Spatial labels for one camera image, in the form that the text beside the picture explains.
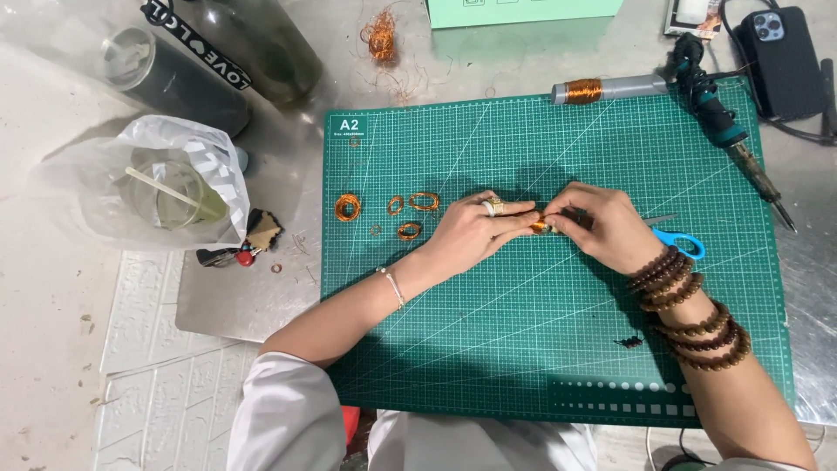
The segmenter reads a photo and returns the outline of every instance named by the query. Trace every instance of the soldering iron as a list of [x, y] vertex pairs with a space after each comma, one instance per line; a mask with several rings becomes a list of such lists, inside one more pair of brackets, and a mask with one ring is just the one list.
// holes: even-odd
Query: soldering iron
[[689, 113], [701, 123], [710, 141], [727, 151], [755, 187], [758, 196], [772, 204], [785, 224], [796, 232], [796, 226], [780, 202], [782, 194], [776, 190], [755, 156], [744, 144], [747, 131], [735, 122], [735, 113], [728, 111], [718, 100], [718, 86], [700, 67], [703, 59], [702, 41], [691, 33], [680, 36], [675, 43], [671, 59], [675, 67], [677, 85], [680, 87], [680, 93], [686, 96]]

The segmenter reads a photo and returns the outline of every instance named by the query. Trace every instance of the straw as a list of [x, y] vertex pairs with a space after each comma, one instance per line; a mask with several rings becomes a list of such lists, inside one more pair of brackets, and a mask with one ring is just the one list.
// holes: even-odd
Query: straw
[[[191, 199], [184, 194], [179, 194], [177, 191], [167, 187], [164, 184], [161, 184], [160, 182], [156, 181], [155, 179], [152, 179], [151, 177], [149, 177], [148, 175], [145, 175], [144, 173], [137, 172], [136, 169], [133, 168], [133, 167], [125, 167], [125, 173], [129, 174], [130, 176], [134, 177], [135, 179], [140, 180], [141, 182], [143, 182], [145, 184], [150, 184], [152, 187], [154, 187], [156, 189], [159, 189], [160, 191], [162, 191], [165, 194], [169, 194], [174, 198], [180, 199], [183, 203], [190, 204], [190, 205], [194, 206], [195, 208], [201, 208], [200, 203], [198, 203], [194, 199]], [[208, 212], [212, 216], [220, 217], [220, 214], [218, 214], [215, 211], [209, 209], [208, 207], [204, 207], [203, 210]]]

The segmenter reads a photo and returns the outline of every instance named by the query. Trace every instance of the person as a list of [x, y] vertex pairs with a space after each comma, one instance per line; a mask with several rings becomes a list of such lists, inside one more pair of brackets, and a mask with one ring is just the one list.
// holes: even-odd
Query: person
[[[535, 203], [506, 202], [490, 217], [496, 194], [485, 191], [456, 201], [430, 239], [415, 251], [309, 309], [272, 334], [244, 383], [244, 399], [231, 432], [228, 471], [335, 470], [345, 454], [337, 394], [323, 370], [376, 324], [421, 292], [466, 272], [507, 242], [532, 233]], [[588, 229], [564, 209], [593, 218]], [[627, 194], [570, 183], [544, 210], [545, 222], [581, 251], [627, 276], [662, 263], [668, 249], [654, 236]], [[673, 287], [681, 291], [684, 278]], [[717, 307], [698, 290], [660, 313], [673, 329], [705, 322]], [[713, 338], [703, 332], [694, 339]], [[814, 471], [814, 456], [782, 395], [753, 357], [727, 356], [723, 368], [708, 364], [718, 351], [682, 350], [680, 362], [701, 425], [723, 457], [716, 471]], [[590, 429], [581, 424], [497, 421], [411, 412], [379, 411], [368, 445], [370, 471], [515, 470], [596, 468]]]

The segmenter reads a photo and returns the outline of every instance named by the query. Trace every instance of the blue scissor handle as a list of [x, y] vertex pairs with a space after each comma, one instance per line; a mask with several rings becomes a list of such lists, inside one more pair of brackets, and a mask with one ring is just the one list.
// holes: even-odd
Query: blue scissor handle
[[660, 239], [660, 241], [666, 244], [667, 246], [676, 246], [677, 244], [675, 241], [677, 239], [686, 239], [692, 244], [695, 244], [695, 249], [697, 250], [697, 253], [691, 254], [687, 251], [682, 251], [684, 254], [686, 254], [686, 256], [691, 257], [695, 260], [700, 260], [706, 255], [706, 249], [703, 247], [703, 244], [701, 244], [701, 242], [691, 234], [684, 234], [683, 232], [665, 232], [654, 228], [651, 228], [651, 232], [654, 232], [654, 235], [657, 236], [657, 239]]

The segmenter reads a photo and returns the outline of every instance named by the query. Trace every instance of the white sleeve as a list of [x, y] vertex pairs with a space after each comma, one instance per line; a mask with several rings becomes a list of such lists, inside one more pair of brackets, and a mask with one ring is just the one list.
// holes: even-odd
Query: white sleeve
[[710, 466], [706, 471], [805, 471], [802, 468], [790, 464], [774, 463], [753, 458], [729, 458], [721, 461], [715, 466]]
[[345, 454], [343, 415], [326, 372], [293, 355], [257, 358], [235, 413], [227, 471], [331, 471]]

